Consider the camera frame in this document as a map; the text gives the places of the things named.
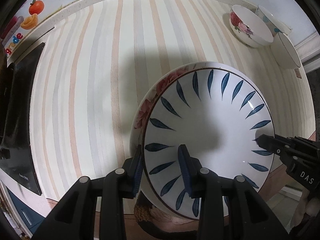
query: silver rivet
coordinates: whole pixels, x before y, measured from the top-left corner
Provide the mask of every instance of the silver rivet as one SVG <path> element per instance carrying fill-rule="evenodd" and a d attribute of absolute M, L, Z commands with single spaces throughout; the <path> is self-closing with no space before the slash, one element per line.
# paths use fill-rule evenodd
<path fill-rule="evenodd" d="M 82 176 L 82 177 L 79 179 L 79 182 L 80 182 L 80 183 L 86 183 L 88 180 L 89 180 L 89 178 L 88 178 L 87 176 Z"/>
<path fill-rule="evenodd" d="M 244 179 L 244 177 L 243 176 L 236 176 L 236 180 L 238 181 L 238 182 L 244 182 L 245 181 L 245 179 Z"/>
<path fill-rule="evenodd" d="M 116 169 L 115 173 L 119 174 L 119 175 L 124 174 L 124 169 L 122 169 L 122 168 Z"/>
<path fill-rule="evenodd" d="M 207 168 L 201 168 L 200 169 L 200 173 L 202 174 L 208 174 L 209 173 L 209 170 Z"/>

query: brown tag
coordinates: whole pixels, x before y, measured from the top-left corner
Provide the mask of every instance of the brown tag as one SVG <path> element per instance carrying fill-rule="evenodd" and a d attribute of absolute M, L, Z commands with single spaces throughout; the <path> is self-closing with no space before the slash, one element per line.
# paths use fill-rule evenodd
<path fill-rule="evenodd" d="M 298 68 L 295 68 L 294 71 L 296 73 L 297 78 L 302 78 Z"/>

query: table surface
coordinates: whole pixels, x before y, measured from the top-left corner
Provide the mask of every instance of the table surface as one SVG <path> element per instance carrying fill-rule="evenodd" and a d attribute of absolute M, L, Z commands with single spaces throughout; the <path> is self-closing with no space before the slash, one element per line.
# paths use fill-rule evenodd
<path fill-rule="evenodd" d="M 30 140 L 45 197 L 59 200 L 82 175 L 105 176 L 130 157 L 138 105 L 168 71 L 198 61 L 230 65 L 268 103 L 275 132 L 309 138 L 315 115 L 303 67 L 280 69 L 270 47 L 233 34 L 231 6 L 215 0 L 105 0 L 62 20 L 39 61 Z M 280 165 L 275 157 L 272 170 Z M 133 201 L 124 203 L 132 213 Z"/>

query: plate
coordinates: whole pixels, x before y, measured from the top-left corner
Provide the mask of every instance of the plate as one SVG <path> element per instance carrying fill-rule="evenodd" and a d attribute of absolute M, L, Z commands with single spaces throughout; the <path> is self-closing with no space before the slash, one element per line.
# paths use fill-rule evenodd
<path fill-rule="evenodd" d="M 243 175 L 258 191 L 273 161 L 255 141 L 261 134 L 274 136 L 272 119 L 246 79 L 217 68 L 188 71 L 158 94 L 148 114 L 142 136 L 145 174 L 169 210 L 198 219 L 201 200 L 184 190 L 178 146 L 186 144 L 192 157 L 219 176 Z"/>
<path fill-rule="evenodd" d="M 137 146 L 142 143 L 142 134 L 143 134 L 143 124 L 145 125 L 146 119 L 148 116 L 148 113 L 150 109 L 152 108 L 157 96 L 158 92 L 161 93 L 163 89 L 165 89 L 166 85 L 169 84 L 169 81 L 172 81 L 177 76 L 180 76 L 181 74 L 184 74 L 191 70 L 201 69 L 201 68 L 211 68 L 215 67 L 218 69 L 223 69 L 227 71 L 231 71 L 232 73 L 237 74 L 238 76 L 246 79 L 254 88 L 255 90 L 262 96 L 264 99 L 262 93 L 260 92 L 259 88 L 248 78 L 246 77 L 242 72 L 238 71 L 237 69 L 225 65 L 218 62 L 195 62 L 186 64 L 183 66 L 180 66 L 170 72 L 168 72 L 166 75 L 161 77 L 148 91 L 148 93 L 145 95 L 145 97 L 142 99 L 137 112 L 134 117 L 134 121 L 131 128 L 130 133 L 130 155 L 133 157 L 135 154 L 135 151 L 137 149 Z M 140 184 L 141 191 L 144 193 L 144 195 L 148 198 L 148 200 L 153 203 L 157 208 L 159 208 L 161 211 L 172 215 L 176 217 L 182 217 L 178 213 L 170 210 L 167 208 L 157 197 L 157 195 L 154 193 L 154 191 L 151 189 L 148 180 L 146 178 L 146 175 L 143 173 L 141 184 Z"/>

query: stove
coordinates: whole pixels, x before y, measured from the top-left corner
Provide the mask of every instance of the stove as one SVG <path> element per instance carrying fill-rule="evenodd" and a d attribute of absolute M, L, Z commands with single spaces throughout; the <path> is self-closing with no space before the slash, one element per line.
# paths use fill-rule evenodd
<path fill-rule="evenodd" d="M 41 195 L 32 161 L 29 114 L 33 80 L 44 48 L 41 43 L 16 66 L 0 69 L 0 168 L 16 182 Z"/>

